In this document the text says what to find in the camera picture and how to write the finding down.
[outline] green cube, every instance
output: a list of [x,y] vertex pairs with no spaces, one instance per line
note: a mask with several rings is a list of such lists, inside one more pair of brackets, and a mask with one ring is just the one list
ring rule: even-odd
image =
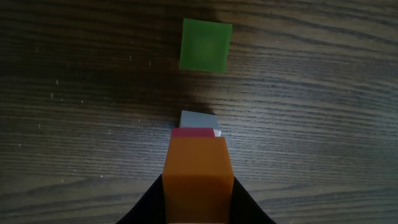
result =
[[225,72],[232,25],[184,19],[180,69]]

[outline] orange object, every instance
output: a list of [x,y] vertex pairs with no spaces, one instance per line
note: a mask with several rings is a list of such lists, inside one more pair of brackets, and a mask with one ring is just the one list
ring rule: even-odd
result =
[[167,223],[229,223],[234,174],[225,138],[171,138],[162,179]]

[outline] pink block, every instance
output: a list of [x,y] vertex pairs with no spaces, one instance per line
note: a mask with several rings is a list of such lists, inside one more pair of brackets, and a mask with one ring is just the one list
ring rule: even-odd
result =
[[215,137],[213,128],[173,128],[172,137]]

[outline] black object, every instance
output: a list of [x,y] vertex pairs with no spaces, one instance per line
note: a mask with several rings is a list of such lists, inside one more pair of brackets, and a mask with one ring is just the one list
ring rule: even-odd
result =
[[[117,224],[165,224],[165,202],[162,175],[152,184],[136,205]],[[234,179],[230,224],[276,224],[253,200],[246,189]]]

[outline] dark wood tabletop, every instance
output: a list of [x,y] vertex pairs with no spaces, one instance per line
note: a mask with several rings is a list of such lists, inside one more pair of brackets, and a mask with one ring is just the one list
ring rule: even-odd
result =
[[[179,70],[183,18],[233,25]],[[115,223],[181,110],[280,224],[398,223],[398,1],[0,1],[0,222]]]

